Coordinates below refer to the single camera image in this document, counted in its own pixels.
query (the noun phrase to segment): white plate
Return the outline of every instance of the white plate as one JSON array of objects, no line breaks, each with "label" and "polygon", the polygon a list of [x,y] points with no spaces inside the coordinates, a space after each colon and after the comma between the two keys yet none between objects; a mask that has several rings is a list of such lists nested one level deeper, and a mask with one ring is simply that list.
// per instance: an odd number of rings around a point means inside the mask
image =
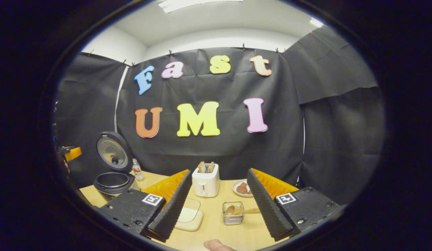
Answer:
[{"label": "white plate", "polygon": [[[238,186],[240,186],[240,184],[242,184],[243,182],[247,183],[247,179],[245,178],[243,180],[236,181],[233,184],[233,192],[235,192],[235,194],[237,194],[239,196],[242,196],[242,197],[253,197],[253,194],[243,194],[243,193],[239,193],[238,191],[236,191],[236,189],[238,188]],[[249,191],[250,191],[250,187],[247,184],[247,192],[249,192]]]}]

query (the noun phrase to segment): orange letter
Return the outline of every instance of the orange letter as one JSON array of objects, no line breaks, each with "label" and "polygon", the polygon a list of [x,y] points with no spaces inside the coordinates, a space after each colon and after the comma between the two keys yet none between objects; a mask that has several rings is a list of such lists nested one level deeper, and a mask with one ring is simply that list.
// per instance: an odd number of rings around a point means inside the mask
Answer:
[{"label": "orange letter", "polygon": [[137,134],[142,138],[152,138],[159,132],[160,125],[160,113],[162,112],[161,107],[154,107],[151,109],[152,113],[152,128],[150,130],[146,130],[144,128],[144,117],[147,113],[146,109],[139,109],[135,111],[135,130]]},{"label": "orange letter", "polygon": [[263,59],[261,55],[254,56],[250,59],[250,62],[255,64],[255,70],[259,75],[262,76],[270,76],[272,74],[272,70],[268,70],[265,68],[265,64],[268,63],[268,59]]}]

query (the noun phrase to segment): wooden spoon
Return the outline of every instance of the wooden spoon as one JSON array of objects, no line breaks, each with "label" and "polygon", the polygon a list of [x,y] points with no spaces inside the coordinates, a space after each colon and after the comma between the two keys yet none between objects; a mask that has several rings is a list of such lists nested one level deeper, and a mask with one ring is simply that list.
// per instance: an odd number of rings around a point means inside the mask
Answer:
[{"label": "wooden spoon", "polygon": [[230,216],[230,215],[237,215],[237,214],[241,214],[241,213],[260,213],[259,208],[251,208],[251,209],[247,209],[242,211],[242,209],[240,207],[235,207],[233,205],[229,206],[227,208],[227,210],[225,210],[224,216]]}]

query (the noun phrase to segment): letter f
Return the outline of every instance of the letter f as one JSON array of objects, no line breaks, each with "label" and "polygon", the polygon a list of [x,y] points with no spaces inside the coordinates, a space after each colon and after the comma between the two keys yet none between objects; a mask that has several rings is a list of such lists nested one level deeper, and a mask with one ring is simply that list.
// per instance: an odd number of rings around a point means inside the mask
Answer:
[{"label": "letter f", "polygon": [[146,67],[146,69],[142,70],[141,73],[137,74],[135,76],[135,80],[138,83],[138,87],[140,90],[138,91],[139,95],[142,95],[144,92],[146,92],[149,88],[151,88],[151,84],[148,83],[148,81],[152,81],[152,74],[150,71],[153,71],[154,67],[152,65]]}]

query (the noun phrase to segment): water bottle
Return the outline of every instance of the water bottle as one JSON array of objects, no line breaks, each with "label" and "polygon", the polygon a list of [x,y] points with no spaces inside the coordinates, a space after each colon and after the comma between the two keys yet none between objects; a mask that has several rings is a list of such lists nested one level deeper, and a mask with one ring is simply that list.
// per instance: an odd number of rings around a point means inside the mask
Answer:
[{"label": "water bottle", "polygon": [[132,170],[134,171],[135,178],[138,181],[143,180],[143,173],[141,172],[140,164],[138,164],[137,159],[132,159]]}]

